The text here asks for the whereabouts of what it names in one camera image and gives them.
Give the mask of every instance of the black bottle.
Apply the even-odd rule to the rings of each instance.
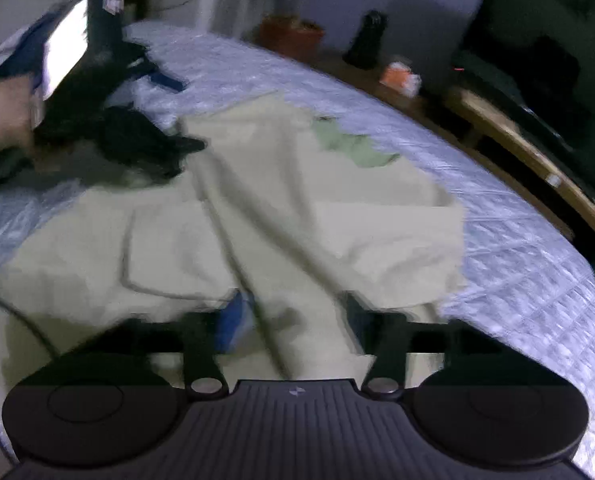
[[[364,16],[362,27],[351,48],[342,59],[348,64],[364,70],[375,68],[386,25],[388,25],[386,14],[371,10]]]

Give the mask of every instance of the wooden furniture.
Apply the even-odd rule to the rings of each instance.
[[[535,197],[512,175],[479,153],[474,147],[469,146],[469,144],[477,143],[477,136],[480,134],[473,134],[474,136],[469,136],[466,142],[462,142],[452,132],[438,126],[427,114],[428,101],[426,98],[423,96],[417,96],[413,99],[408,98],[379,82],[384,69],[383,66],[378,66],[373,70],[361,70],[345,63],[341,59],[341,54],[338,52],[324,52],[311,63],[311,67],[391,105],[391,107],[428,128],[446,142],[467,153],[473,160],[484,166],[484,168],[497,176],[524,200],[535,207],[568,240],[573,240],[574,233],[570,227],[558,218],[541,200]]]
[[[529,170],[551,185],[553,190],[568,203],[595,231],[595,201],[531,142],[522,137],[519,126],[482,97],[463,88],[452,89],[445,99],[445,106],[472,125],[464,140],[465,147],[477,151],[482,137],[490,137],[513,154]]]
[[[340,53],[326,52],[320,54],[311,63],[311,67],[376,97],[409,117],[421,118],[424,115],[426,100],[423,97],[408,98],[379,82],[385,68],[383,66],[362,70],[345,63]]]

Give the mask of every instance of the quilted mattress cover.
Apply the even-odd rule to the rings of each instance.
[[[190,83],[180,94],[146,78],[124,88],[161,127],[180,114],[281,90],[292,104],[335,116],[349,133],[368,134],[378,146],[397,150],[458,196],[468,211],[463,267],[468,285],[447,298],[441,312],[519,349],[580,389],[591,419],[574,462],[595,477],[595,277],[533,206],[424,127],[298,63],[161,22],[136,23],[128,34],[148,43],[163,69]],[[0,190],[0,264],[82,190],[77,181],[49,190]],[[6,440],[1,421],[0,435]]]

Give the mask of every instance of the ribbed plastic surface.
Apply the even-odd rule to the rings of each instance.
[[[26,462],[7,480],[580,480],[568,464],[492,472],[448,458],[392,402],[349,381],[242,381],[232,396],[194,404],[174,434],[131,462],[64,471]]]

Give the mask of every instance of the blue fabric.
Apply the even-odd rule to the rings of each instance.
[[[215,330],[215,352],[226,353],[234,342],[242,319],[244,319],[244,295],[238,290],[225,308],[219,311]]]

